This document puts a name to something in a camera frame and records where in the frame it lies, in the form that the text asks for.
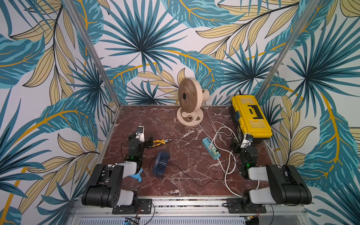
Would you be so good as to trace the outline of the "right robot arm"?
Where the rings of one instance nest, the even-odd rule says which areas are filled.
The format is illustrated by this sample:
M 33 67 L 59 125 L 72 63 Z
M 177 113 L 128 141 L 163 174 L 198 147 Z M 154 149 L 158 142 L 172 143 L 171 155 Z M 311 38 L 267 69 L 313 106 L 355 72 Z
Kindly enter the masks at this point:
M 257 166 L 258 149 L 250 144 L 241 147 L 232 140 L 230 148 L 239 155 L 241 174 L 246 180 L 267 182 L 268 187 L 244 191 L 238 201 L 242 207 L 248 205 L 285 204 L 307 205 L 312 202 L 312 194 L 293 165 Z

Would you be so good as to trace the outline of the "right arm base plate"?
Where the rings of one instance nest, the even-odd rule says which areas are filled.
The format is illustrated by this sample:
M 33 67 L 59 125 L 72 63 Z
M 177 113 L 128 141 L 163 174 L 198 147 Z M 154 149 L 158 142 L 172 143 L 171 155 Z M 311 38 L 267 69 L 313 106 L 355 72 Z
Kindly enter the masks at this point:
M 266 208 L 261 204 L 243 203 L 241 198 L 228 198 L 226 203 L 222 204 L 228 209 L 230 214 L 262 214 L 266 213 Z

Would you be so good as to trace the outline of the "teal power strip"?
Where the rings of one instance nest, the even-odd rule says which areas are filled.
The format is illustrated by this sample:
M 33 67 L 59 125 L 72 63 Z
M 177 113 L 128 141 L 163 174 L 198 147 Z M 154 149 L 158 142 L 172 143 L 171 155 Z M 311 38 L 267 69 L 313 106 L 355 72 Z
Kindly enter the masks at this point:
M 215 145 L 213 144 L 213 142 L 211 141 L 210 138 L 206 137 L 202 140 L 202 144 L 204 145 L 205 149 L 208 151 L 208 153 L 211 155 L 211 157 L 214 160 L 217 160 L 219 157 L 214 157 L 212 151 L 213 150 L 217 150 L 217 148 L 215 147 Z

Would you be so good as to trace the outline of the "green power adapter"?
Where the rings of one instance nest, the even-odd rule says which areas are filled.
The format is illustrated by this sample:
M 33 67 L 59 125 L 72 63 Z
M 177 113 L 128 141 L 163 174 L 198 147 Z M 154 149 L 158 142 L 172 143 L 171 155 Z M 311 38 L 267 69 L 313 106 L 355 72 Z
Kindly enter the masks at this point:
M 213 153 L 213 156 L 216 158 L 218 158 L 221 155 L 218 150 L 213 150 L 212 153 Z

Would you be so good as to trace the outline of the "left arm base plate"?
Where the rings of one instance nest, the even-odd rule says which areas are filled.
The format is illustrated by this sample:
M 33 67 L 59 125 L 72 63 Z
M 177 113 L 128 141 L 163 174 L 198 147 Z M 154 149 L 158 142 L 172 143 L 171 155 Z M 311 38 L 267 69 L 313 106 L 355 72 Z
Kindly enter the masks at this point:
M 117 205 L 113 208 L 113 215 L 150 215 L 152 212 L 152 199 L 136 199 L 131 205 Z

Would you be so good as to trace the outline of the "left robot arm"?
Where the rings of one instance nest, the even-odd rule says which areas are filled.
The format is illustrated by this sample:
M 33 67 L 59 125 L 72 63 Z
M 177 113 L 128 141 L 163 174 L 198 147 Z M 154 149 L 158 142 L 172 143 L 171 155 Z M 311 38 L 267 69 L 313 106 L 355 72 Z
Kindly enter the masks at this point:
M 137 193 L 122 189 L 122 180 L 130 176 L 141 180 L 143 153 L 153 143 L 153 137 L 142 141 L 136 135 L 131 135 L 128 141 L 128 154 L 124 162 L 112 165 L 97 164 L 82 194 L 82 205 L 102 208 L 136 207 L 138 205 Z

